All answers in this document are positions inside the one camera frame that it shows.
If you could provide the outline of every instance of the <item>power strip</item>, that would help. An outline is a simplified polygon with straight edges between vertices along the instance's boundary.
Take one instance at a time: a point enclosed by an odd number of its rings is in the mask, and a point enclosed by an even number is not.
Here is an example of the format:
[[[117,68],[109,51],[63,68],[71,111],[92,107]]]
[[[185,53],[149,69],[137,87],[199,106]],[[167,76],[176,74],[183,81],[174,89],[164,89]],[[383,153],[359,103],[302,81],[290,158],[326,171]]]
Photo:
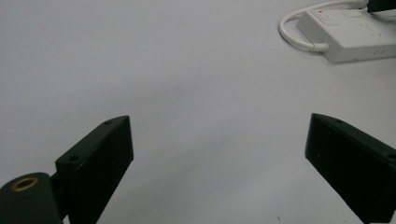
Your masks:
[[[312,43],[329,44],[323,55],[331,63],[396,56],[395,21],[360,9],[307,10],[296,26]]]

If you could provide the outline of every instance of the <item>power outlet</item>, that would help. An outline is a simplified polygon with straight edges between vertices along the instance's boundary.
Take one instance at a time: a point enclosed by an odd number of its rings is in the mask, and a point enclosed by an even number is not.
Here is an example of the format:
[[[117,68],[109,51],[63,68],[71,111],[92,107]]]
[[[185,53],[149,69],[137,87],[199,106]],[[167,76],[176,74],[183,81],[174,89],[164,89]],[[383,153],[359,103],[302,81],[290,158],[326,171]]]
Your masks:
[[[297,28],[312,43],[328,43],[323,55],[332,63],[396,56],[395,21],[384,21],[360,9],[313,9]]]

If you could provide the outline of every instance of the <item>power cord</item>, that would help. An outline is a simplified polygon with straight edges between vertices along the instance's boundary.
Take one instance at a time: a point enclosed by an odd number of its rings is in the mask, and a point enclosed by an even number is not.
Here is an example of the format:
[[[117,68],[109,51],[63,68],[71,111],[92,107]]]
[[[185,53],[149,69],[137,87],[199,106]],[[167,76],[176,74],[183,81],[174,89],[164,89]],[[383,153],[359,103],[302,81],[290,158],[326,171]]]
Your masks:
[[[278,25],[278,31],[288,41],[291,45],[296,47],[297,49],[306,50],[306,51],[315,51],[315,52],[326,52],[329,49],[328,43],[308,43],[301,40],[298,40],[291,35],[289,35],[285,30],[285,24],[288,21],[298,20],[304,14],[305,11],[311,9],[320,9],[324,7],[333,7],[333,6],[341,6],[348,5],[349,8],[363,8],[366,7],[368,0],[339,0],[328,3],[319,4],[313,7],[303,8],[301,10],[295,11],[286,15]]]

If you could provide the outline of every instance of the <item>white tabletop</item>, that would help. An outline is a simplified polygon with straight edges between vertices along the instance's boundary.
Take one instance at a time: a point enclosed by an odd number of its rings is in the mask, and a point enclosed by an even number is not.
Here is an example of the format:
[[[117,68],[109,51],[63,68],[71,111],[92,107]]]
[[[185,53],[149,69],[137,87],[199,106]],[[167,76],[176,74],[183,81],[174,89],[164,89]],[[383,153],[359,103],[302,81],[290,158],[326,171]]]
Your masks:
[[[304,158],[309,119],[396,147],[396,61],[287,44],[278,21],[322,2],[2,1],[0,185],[130,115],[135,158],[99,223],[361,223]]]

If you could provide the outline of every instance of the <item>extension cord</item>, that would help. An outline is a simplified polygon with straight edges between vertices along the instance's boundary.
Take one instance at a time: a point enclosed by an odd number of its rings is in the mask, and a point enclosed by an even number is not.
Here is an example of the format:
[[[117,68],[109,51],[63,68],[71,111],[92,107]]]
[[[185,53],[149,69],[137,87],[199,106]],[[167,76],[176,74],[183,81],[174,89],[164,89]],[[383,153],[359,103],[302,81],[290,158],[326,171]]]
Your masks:
[[[322,52],[331,63],[396,56],[396,24],[359,9],[311,9],[296,24],[312,43],[327,43]]]

